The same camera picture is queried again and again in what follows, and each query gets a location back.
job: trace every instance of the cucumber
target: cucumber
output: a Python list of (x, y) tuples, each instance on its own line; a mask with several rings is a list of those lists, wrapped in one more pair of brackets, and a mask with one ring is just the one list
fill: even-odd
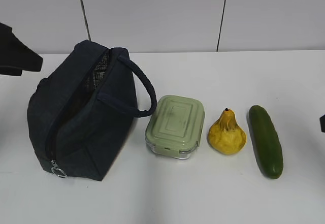
[(252, 106), (248, 116), (258, 167), (265, 176), (277, 179), (283, 171), (283, 156), (280, 140), (273, 123), (266, 110), (261, 106)]

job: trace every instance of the glass food container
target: glass food container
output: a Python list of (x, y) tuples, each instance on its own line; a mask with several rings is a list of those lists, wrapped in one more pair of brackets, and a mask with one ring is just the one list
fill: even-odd
[(200, 145), (204, 116), (200, 101), (166, 95), (149, 121), (146, 143), (156, 154), (187, 159)]

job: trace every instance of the zipper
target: zipper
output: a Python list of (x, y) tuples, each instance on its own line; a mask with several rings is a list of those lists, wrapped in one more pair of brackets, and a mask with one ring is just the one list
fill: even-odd
[[(105, 50), (105, 52), (103, 52), (103, 54), (100, 56), (99, 59), (102, 59), (102, 57), (107, 53), (107, 50)], [(110, 62), (110, 54), (111, 54), (111, 49), (108, 50), (108, 61), (107, 61), (107, 69), (106, 69), (106, 74), (104, 76), (104, 78), (102, 79), (101, 83), (105, 80), (106, 75), (108, 74), (109, 70), (111, 69), (111, 62)], [(90, 69), (89, 72), (86, 73), (86, 75), (84, 76), (84, 78), (82, 79), (80, 86), (73, 92), (72, 96), (69, 98), (68, 102), (65, 104), (65, 106), (61, 109), (59, 115), (57, 116), (57, 118), (55, 119), (50, 132), (49, 132), (49, 139), (46, 141), (45, 143), (45, 153), (47, 158), (50, 160), (51, 164), (52, 164), (52, 168), (51, 171), (53, 174), (57, 175), (60, 178), (65, 178), (67, 177), (67, 174), (64, 172), (63, 169), (61, 169), (57, 162), (56, 162), (56, 138), (57, 138), (57, 134), (59, 132), (59, 130), (61, 129), (61, 127), (64, 125), (64, 123), (62, 123), (62, 118), (63, 118), (63, 111), (66, 107), (69, 107), (71, 105), (71, 103), (74, 101), (75, 95), (76, 93), (79, 91), (79, 89), (81, 88), (81, 86), (83, 86), (84, 82), (86, 81), (86, 79), (89, 77), (89, 75), (93, 72), (94, 68), (96, 67), (96, 65), (98, 64), (98, 62), (96, 62)]]

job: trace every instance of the white table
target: white table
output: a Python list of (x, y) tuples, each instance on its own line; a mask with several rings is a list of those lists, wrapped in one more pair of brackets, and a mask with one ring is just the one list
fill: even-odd
[[(0, 77), (0, 223), (325, 223), (325, 51), (132, 54), (158, 98), (203, 103), (201, 145), (185, 161), (156, 156), (144, 140), (149, 118), (139, 119), (102, 182), (42, 171), (28, 138), (28, 100), (66, 56), (44, 55), (40, 73)], [(136, 84), (139, 107), (149, 107)], [(255, 104), (282, 144), (277, 180), (255, 161), (246, 121)], [(206, 141), (225, 107), (247, 134), (233, 156)]]

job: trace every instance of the yellow gourd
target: yellow gourd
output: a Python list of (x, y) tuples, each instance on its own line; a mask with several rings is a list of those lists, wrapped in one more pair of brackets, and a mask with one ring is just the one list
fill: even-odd
[(226, 108), (211, 126), (208, 139), (211, 146), (221, 153), (235, 154), (244, 147), (246, 134), (237, 125), (234, 112)]

